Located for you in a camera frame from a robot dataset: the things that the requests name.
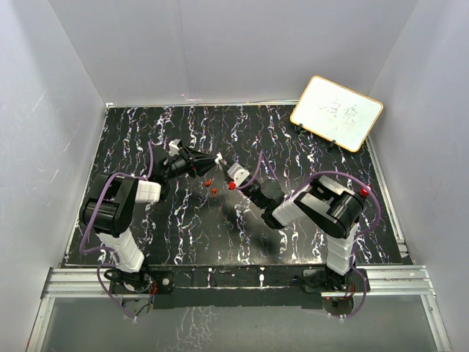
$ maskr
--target black marble table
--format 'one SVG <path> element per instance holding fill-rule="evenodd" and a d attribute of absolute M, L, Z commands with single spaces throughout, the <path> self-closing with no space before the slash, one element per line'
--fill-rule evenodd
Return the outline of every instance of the black marble table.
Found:
<path fill-rule="evenodd" d="M 265 151 L 285 192 L 295 189 L 311 172 L 347 172 L 370 184 L 382 205 L 380 226 L 359 240 L 358 262 L 402 263 L 383 195 L 366 145 L 357 153 L 334 147 L 309 132 L 297 135 L 289 121 L 294 106 L 209 106 L 115 108 L 108 111 L 90 180 L 97 172 L 145 175 L 149 163 L 147 142 L 162 158 L 168 143 L 181 139 L 208 153 L 254 169 Z M 272 177 L 265 164 L 260 179 Z M 205 181 L 213 179 L 205 187 Z M 352 187 L 346 180 L 343 184 Z M 213 196 L 212 188 L 217 188 Z M 294 265 L 321 264 L 327 256 L 324 233 L 308 219 L 283 230 L 268 228 L 261 211 L 240 192 L 230 191 L 222 172 L 171 181 L 163 203 L 137 204 L 132 233 L 150 265 Z M 369 203 L 360 227 L 369 226 L 375 210 Z M 108 254 L 81 255 L 78 246 L 84 226 L 77 224 L 63 266 L 97 265 Z M 100 245 L 92 235 L 88 247 Z"/>

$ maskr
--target red cap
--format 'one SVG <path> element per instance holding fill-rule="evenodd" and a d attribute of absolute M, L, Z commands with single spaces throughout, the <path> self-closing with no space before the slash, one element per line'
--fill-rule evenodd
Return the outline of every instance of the red cap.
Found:
<path fill-rule="evenodd" d="M 361 195 L 362 197 L 367 197 L 367 196 L 369 196 L 369 192 L 372 190 L 372 188 L 371 188 L 370 186 L 367 186 L 367 187 L 368 187 L 368 189 L 366 189 L 366 188 L 364 188 L 364 187 L 360 188 L 360 195 Z"/>

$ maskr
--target yellow whiteboard edge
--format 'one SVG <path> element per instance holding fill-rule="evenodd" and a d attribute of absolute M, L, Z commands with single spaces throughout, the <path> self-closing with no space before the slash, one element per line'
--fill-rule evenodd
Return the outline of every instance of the yellow whiteboard edge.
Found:
<path fill-rule="evenodd" d="M 380 106 L 381 106 L 380 112 L 378 112 L 378 115 L 376 116 L 376 119 L 374 119 L 374 121 L 373 121 L 371 127 L 370 127 L 369 130 L 366 132 L 365 137 L 364 137 L 363 140 L 361 141 L 360 145 L 358 145 L 358 148 L 357 148 L 356 150 L 350 150 L 350 149 L 348 149 L 347 147 L 345 147 L 344 145 L 342 145 L 342 144 L 336 142 L 336 145 L 338 145 L 338 146 L 344 148 L 345 150 L 348 150 L 348 151 L 350 151 L 350 152 L 352 152 L 352 153 L 358 152 L 358 151 L 360 150 L 361 146 L 363 145 L 363 143 L 365 142 L 366 137 L 369 135 L 370 131 L 372 130 L 374 124 L 375 124 L 376 121 L 378 120 L 378 117 L 381 115 L 381 112 L 383 112 L 383 109 L 384 109 L 383 103 L 381 103 L 380 101 L 375 100 L 375 99 L 373 99 L 373 98 L 370 98 L 370 97 L 368 97 L 368 96 L 366 96 L 366 95 L 363 95 L 363 94 L 361 94 L 361 93 L 359 93 L 359 92 L 356 92 L 355 90 L 351 90 L 351 89 L 349 89 L 349 88 L 347 88 L 347 87 L 341 86 L 340 84 L 337 84 L 336 82 L 332 82 L 332 81 L 328 80 L 327 78 L 324 78 L 324 77 L 315 75 L 315 76 L 313 76 L 313 77 L 309 80 L 309 83 L 308 83 L 308 85 L 306 86 L 305 90 L 303 91 L 303 94 L 301 95 L 300 100 L 298 101 L 298 103 L 296 104 L 295 108 L 293 109 L 292 114 L 290 115 L 290 122 L 293 123 L 293 124 L 295 124 L 296 126 L 298 126 L 299 123 L 293 120 L 293 116 L 294 116 L 294 114 L 295 114 L 295 110 L 296 110 L 296 108 L 298 107 L 298 105 L 300 105 L 301 99 L 303 98 L 303 96 L 305 95 L 306 91 L 308 90 L 309 84 L 311 84 L 311 82 L 312 82 L 313 79 L 315 79 L 315 78 L 323 79 L 323 80 L 325 80 L 325 81 L 327 81 L 327 82 L 330 82 L 330 83 L 332 83 L 332 84 L 335 84 L 336 86 L 339 86 L 339 87 L 341 87 L 341 88 L 344 88 L 344 89 L 346 89 L 346 90 L 348 90 L 348 91 L 350 91 L 350 92 L 353 92 L 353 93 L 355 93 L 355 94 L 361 95 L 362 97 L 364 97 L 364 98 L 366 98 L 366 99 L 370 99 L 370 100 L 374 101 L 375 103 L 380 104 Z M 326 141 L 332 142 L 332 139 L 329 139 L 328 137 L 323 136 L 323 135 L 321 135 L 320 133 L 317 133 L 317 132 L 315 132 L 315 131 L 312 131 L 312 130 L 310 130 L 309 128 L 306 128 L 306 127 L 303 127 L 303 128 L 304 128 L 305 130 L 311 132 L 312 134 L 314 134 L 314 135 L 316 135 L 316 136 L 319 136 L 319 137 L 325 139 Z"/>

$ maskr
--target whiteboard frame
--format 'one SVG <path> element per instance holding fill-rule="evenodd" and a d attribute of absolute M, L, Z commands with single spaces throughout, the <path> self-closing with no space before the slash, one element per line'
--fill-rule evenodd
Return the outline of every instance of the whiteboard frame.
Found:
<path fill-rule="evenodd" d="M 329 82 L 329 83 L 335 84 L 335 85 L 338 86 L 338 87 L 341 87 L 341 88 L 343 88 L 343 89 L 346 89 L 346 90 L 348 90 L 348 91 L 350 91 L 350 92 L 352 92 L 352 93 L 355 93 L 355 94 L 357 94 L 357 95 L 361 95 L 362 97 L 364 97 L 364 98 L 366 98 L 366 99 L 369 99 L 369 100 L 371 100 L 371 101 L 374 101 L 375 103 L 378 103 L 378 104 L 381 105 L 380 111 L 377 113 L 375 119 L 373 120 L 373 123 L 370 125 L 368 131 L 365 133 L 365 136 L 363 137 L 361 143 L 358 145 L 358 148 L 357 148 L 356 150 L 351 150 L 351 149 L 349 149 L 348 147 L 346 147 L 346 146 L 344 146 L 343 144 L 340 144 L 340 143 L 338 143 L 338 142 L 336 141 L 336 145 L 338 145 L 338 146 L 340 146 L 340 147 L 342 147 L 342 148 L 344 148 L 344 149 L 346 149 L 346 150 L 349 150 L 349 151 L 352 152 L 352 153 L 358 152 L 358 151 L 360 150 L 361 146 L 363 145 L 363 143 L 365 142 L 366 137 L 369 135 L 369 132 L 372 130 L 374 124 L 376 123 L 376 120 L 378 120 L 378 117 L 381 115 L 381 112 L 383 112 L 383 109 L 384 109 L 383 103 L 381 103 L 380 101 L 375 100 L 375 99 L 373 99 L 373 98 L 367 97 L 366 95 L 363 95 L 363 94 L 361 94 L 361 93 L 359 93 L 359 92 L 356 92 L 355 90 L 351 90 L 351 89 L 349 89 L 349 88 L 347 88 L 347 87 L 341 86 L 340 84 L 337 84 L 336 82 L 332 82 L 332 81 L 328 80 L 327 78 L 324 78 L 324 77 L 322 77 L 322 76 L 316 75 L 316 76 L 313 76 L 313 77 L 309 80 L 308 85 L 306 86 L 306 88 L 305 88 L 303 94 L 302 94 L 301 97 L 300 97 L 300 100 L 298 101 L 298 104 L 297 104 L 296 107 L 293 109 L 293 112 L 292 112 L 292 114 L 290 115 L 290 122 L 293 123 L 293 124 L 296 125 L 296 126 L 300 125 L 298 122 L 296 122 L 296 121 L 293 120 L 293 117 L 295 116 L 296 108 L 300 105 L 301 99 L 303 99 L 303 96 L 306 94 L 306 91 L 308 90 L 309 85 L 311 84 L 311 82 L 312 82 L 315 78 L 323 79 L 324 81 L 327 81 L 327 82 Z M 319 136 L 319 137 L 325 139 L 326 141 L 329 141 L 329 142 L 332 142 L 332 141 L 333 141 L 332 139 L 330 139 L 330 138 L 328 138 L 328 137 L 326 137 L 326 136 L 323 136 L 321 133 L 317 133 L 316 131 L 313 131 L 313 130 L 311 130 L 310 128 L 307 128 L 307 127 L 305 127 L 305 126 L 302 126 L 302 128 L 304 128 L 305 130 L 311 132 L 312 134 L 315 134 L 315 135 L 317 135 L 317 136 Z"/>

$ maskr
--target black wire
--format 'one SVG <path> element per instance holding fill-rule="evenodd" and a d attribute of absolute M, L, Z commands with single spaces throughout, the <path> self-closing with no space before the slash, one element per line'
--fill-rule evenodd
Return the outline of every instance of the black wire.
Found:
<path fill-rule="evenodd" d="M 135 314 L 135 316 L 138 317 L 139 314 L 141 313 L 141 311 L 144 310 L 148 306 L 149 306 L 149 303 L 145 304 L 142 308 L 140 308 L 139 312 L 137 314 Z"/>

